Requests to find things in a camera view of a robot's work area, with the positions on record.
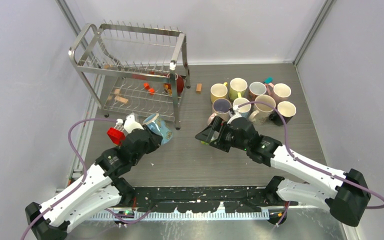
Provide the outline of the blue patterned mug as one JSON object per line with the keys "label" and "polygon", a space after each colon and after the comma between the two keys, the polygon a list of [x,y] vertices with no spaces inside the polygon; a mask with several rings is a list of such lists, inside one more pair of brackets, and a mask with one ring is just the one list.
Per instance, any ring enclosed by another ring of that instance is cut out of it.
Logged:
{"label": "blue patterned mug", "polygon": [[146,125],[153,133],[162,137],[162,145],[167,144],[173,138],[173,131],[168,127],[159,113],[148,116],[142,124]]}

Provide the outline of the light blue mug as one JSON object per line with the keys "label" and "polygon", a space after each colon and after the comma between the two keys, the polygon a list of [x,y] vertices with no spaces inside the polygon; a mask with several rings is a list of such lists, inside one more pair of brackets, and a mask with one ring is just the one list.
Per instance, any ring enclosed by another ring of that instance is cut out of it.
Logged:
{"label": "light blue mug", "polygon": [[239,112],[241,113],[242,118],[247,119],[252,107],[252,105],[250,104],[250,101],[244,97],[238,97],[233,101],[232,106],[234,105],[239,106]]}

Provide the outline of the beige patterned mug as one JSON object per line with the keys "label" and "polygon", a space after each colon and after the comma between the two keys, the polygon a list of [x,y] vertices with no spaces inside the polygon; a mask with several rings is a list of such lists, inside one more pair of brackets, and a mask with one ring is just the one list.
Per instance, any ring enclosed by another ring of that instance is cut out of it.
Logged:
{"label": "beige patterned mug", "polygon": [[276,101],[271,96],[264,94],[257,96],[255,102],[248,120],[254,124],[262,125],[273,112],[273,108],[276,107]]}

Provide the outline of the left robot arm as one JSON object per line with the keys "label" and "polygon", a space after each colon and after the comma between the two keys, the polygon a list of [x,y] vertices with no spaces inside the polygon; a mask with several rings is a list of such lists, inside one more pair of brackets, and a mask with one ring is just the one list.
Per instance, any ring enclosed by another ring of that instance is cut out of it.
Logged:
{"label": "left robot arm", "polygon": [[134,188],[122,177],[145,155],[165,141],[147,126],[128,133],[120,146],[105,150],[87,172],[58,195],[25,208],[27,222],[38,240],[64,240],[78,224],[99,211],[128,207]]}

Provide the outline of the yellow cup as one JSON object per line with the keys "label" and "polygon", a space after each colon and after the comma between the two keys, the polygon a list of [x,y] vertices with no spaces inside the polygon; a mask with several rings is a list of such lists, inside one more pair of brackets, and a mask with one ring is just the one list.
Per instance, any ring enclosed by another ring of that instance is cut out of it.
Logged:
{"label": "yellow cup", "polygon": [[228,83],[216,83],[210,88],[210,100],[214,103],[217,99],[225,99],[228,95]]}

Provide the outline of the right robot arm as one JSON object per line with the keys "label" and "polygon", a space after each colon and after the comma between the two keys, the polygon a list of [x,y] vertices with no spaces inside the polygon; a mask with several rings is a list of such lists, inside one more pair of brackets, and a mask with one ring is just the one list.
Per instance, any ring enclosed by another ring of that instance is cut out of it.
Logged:
{"label": "right robot arm", "polygon": [[371,194],[361,172],[329,168],[295,151],[284,143],[259,134],[244,117],[230,122],[216,116],[195,135],[195,139],[224,152],[236,148],[258,164],[288,172],[304,183],[274,176],[263,190],[262,197],[271,205],[299,202],[329,212],[341,223],[356,227],[368,209]]}

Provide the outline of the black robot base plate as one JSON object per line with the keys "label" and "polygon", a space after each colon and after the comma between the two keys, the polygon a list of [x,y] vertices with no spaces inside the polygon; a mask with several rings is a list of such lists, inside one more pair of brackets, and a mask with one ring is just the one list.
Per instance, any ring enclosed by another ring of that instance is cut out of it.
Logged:
{"label": "black robot base plate", "polygon": [[261,207],[284,206],[282,200],[269,199],[263,186],[184,186],[135,187],[129,203],[117,208],[132,208],[155,213],[214,213],[224,206],[226,213],[256,213]]}

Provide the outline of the pale pink marbled mug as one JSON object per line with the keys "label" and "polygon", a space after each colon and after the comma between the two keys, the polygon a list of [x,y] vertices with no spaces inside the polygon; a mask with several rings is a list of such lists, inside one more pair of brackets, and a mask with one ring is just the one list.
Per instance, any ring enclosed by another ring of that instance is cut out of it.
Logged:
{"label": "pale pink marbled mug", "polygon": [[220,117],[224,121],[228,122],[231,118],[230,109],[232,108],[232,104],[229,100],[225,98],[218,98],[212,104],[212,114],[207,120],[207,124],[209,125],[215,117]]}

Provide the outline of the pink faceted mug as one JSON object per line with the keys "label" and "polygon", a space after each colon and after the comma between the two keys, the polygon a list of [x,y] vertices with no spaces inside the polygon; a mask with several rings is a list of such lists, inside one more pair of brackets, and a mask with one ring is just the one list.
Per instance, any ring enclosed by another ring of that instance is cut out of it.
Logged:
{"label": "pink faceted mug", "polygon": [[284,83],[266,83],[265,86],[268,95],[275,100],[276,105],[280,102],[286,101],[292,93],[291,88]]}

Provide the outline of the lime green mug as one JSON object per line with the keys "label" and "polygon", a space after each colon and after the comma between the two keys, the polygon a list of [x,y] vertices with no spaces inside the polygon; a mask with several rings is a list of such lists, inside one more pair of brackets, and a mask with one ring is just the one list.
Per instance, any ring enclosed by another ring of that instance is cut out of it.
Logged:
{"label": "lime green mug", "polygon": [[233,78],[229,82],[228,97],[231,101],[234,101],[237,98],[243,97],[247,89],[248,83],[245,79],[239,77]]}

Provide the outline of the salmon floral mug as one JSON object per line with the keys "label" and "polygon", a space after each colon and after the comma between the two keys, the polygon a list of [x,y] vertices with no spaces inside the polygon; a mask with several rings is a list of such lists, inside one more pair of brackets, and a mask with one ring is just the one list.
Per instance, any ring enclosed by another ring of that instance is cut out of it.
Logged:
{"label": "salmon floral mug", "polygon": [[258,96],[264,95],[267,92],[266,86],[262,82],[252,82],[248,86],[248,100],[255,101]]}

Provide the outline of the black cup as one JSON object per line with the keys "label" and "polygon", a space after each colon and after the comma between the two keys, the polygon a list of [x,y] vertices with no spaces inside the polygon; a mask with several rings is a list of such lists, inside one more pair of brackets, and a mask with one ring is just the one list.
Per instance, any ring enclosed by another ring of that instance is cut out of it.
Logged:
{"label": "black cup", "polygon": [[281,101],[277,104],[277,112],[273,112],[269,116],[269,120],[272,121],[277,126],[283,126],[284,123],[281,120],[283,117],[285,123],[287,124],[297,113],[296,106],[289,101]]}

